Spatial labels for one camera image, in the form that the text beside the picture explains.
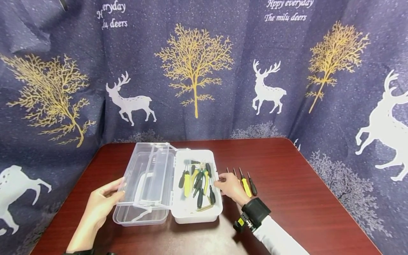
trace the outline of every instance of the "plastic toolbox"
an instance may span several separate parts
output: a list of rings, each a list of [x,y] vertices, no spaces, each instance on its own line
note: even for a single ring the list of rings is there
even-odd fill
[[[116,205],[114,222],[123,226],[162,224],[169,211],[179,224],[215,221],[222,212],[219,189],[213,186],[214,206],[197,212],[198,194],[193,198],[191,192],[185,197],[184,189],[178,187],[185,170],[192,176],[191,160],[210,164],[213,186],[218,173],[212,151],[177,149],[169,143],[137,143],[119,188],[125,190],[125,197]],[[209,185],[205,195],[209,195]],[[208,204],[204,196],[202,206]]]

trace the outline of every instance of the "white sleeve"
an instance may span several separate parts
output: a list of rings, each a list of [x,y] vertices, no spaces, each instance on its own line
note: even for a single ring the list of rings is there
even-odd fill
[[[265,245],[272,255],[309,255],[309,253],[269,215],[262,221],[262,225],[255,230],[253,234]]]

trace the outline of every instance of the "table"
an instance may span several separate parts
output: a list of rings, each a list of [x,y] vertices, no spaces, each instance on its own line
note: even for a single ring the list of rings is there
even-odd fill
[[[286,138],[171,142],[176,148],[213,151],[218,172],[249,171],[272,218],[311,255],[381,254]],[[103,146],[45,231],[32,255],[62,254],[85,209],[88,194],[123,176],[135,144]],[[112,213],[98,232],[96,254],[269,254],[246,229],[236,234],[237,205],[224,197],[212,223],[178,225],[169,214],[156,226],[122,227]]]

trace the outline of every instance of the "fabric backdrop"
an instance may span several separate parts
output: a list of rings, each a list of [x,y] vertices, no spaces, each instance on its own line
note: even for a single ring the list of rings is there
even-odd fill
[[[29,254],[103,144],[273,136],[384,254],[408,254],[407,10],[2,1],[0,254]]]

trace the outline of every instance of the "wristband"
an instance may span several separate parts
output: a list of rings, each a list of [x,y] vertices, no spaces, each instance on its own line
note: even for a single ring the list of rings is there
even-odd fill
[[[241,233],[247,225],[252,232],[262,225],[262,221],[270,214],[269,208],[257,197],[242,207],[240,218],[234,222],[234,229]]]
[[[92,250],[86,250],[86,251],[76,251],[74,253],[63,253],[62,255],[93,255],[95,252],[94,249]]]

